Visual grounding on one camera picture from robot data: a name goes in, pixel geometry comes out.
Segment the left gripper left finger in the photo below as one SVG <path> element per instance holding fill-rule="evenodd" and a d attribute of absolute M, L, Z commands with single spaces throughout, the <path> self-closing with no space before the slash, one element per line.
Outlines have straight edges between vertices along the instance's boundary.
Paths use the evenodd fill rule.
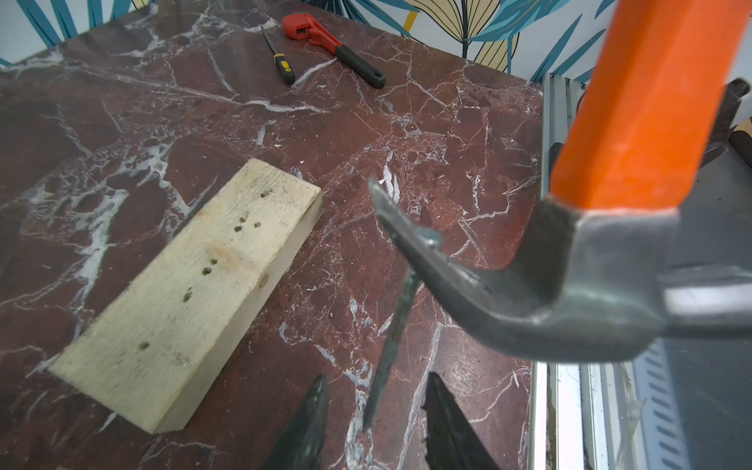
<path fill-rule="evenodd" d="M 319 469 L 328 404 L 328 382 L 319 375 L 262 464 L 262 469 Z"/>

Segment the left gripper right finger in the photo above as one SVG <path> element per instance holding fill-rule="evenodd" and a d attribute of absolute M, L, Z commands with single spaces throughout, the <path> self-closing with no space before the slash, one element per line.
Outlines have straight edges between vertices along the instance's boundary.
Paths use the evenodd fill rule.
<path fill-rule="evenodd" d="M 436 372 L 428 375 L 422 408 L 430 469 L 499 469 Z"/>

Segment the wooden block with nails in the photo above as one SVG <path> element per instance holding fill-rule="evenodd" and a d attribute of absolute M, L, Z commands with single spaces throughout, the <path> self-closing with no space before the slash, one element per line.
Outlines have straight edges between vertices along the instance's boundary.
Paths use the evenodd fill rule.
<path fill-rule="evenodd" d="M 321 212 L 319 187 L 250 160 L 52 373 L 148 433 L 184 428 Z"/>

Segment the claw hammer orange black handle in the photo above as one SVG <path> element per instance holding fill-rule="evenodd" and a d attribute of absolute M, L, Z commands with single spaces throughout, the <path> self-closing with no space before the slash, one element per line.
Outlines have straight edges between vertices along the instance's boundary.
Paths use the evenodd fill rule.
<path fill-rule="evenodd" d="M 659 337 L 751 332 L 751 275 L 670 250 L 749 25 L 747 1 L 621 1 L 508 266 L 455 264 L 376 182 L 375 213 L 467 334 L 540 362 L 625 362 Z"/>

